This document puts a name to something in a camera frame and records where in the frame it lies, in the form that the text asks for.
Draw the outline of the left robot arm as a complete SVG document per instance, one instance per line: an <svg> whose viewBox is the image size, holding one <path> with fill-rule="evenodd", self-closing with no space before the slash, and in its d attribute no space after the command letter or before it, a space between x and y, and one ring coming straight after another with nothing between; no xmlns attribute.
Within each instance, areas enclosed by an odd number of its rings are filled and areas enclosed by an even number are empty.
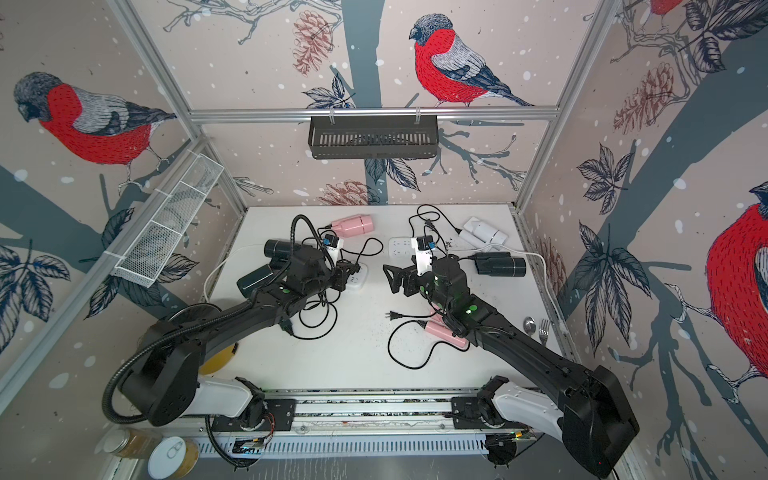
<svg viewBox="0 0 768 480"><path fill-rule="evenodd" d="M290 260L246 301L197 313L180 325L152 325L141 347L107 382L101 400L105 418L164 426L182 416L202 391L199 370L205 362L253 333L290 321L311 297L345 290L360 266L342 260L330 267L328 259L321 249L295 245Z"/></svg>

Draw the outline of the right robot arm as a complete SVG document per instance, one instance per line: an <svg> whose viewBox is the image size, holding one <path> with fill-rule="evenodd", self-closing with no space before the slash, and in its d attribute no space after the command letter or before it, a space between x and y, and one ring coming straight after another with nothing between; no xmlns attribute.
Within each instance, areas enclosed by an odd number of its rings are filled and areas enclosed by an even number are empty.
<svg viewBox="0 0 768 480"><path fill-rule="evenodd" d="M525 424L560 441L590 474L611 475L639 432L618 378L603 366L589 369L530 338L491 304L470 291L455 256L434 259L429 269L383 268L393 293L421 295L445 326L475 347L497 356L533 382L530 391L505 376L478 392L478 418L500 427Z"/></svg>

